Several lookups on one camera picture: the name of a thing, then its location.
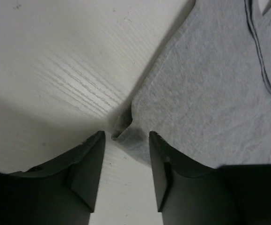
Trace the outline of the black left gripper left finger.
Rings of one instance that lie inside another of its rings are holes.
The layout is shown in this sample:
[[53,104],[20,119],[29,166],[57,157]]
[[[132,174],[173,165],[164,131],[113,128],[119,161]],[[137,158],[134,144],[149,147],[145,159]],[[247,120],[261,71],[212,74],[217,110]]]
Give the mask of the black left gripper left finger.
[[95,210],[105,133],[25,172],[0,172],[0,225],[86,225]]

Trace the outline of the grey tank top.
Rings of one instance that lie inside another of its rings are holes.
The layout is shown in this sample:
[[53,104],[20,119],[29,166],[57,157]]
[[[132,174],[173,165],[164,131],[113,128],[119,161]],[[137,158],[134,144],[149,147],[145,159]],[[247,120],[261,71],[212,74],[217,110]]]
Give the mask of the grey tank top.
[[150,164],[149,132],[207,165],[271,158],[271,7],[198,0],[168,41],[112,139]]

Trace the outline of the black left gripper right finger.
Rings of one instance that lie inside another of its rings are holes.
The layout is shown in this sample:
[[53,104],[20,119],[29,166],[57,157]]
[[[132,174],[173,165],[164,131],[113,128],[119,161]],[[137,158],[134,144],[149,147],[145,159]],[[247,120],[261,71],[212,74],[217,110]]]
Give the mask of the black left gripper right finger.
[[271,164],[205,166],[149,134],[157,209],[166,225],[271,225]]

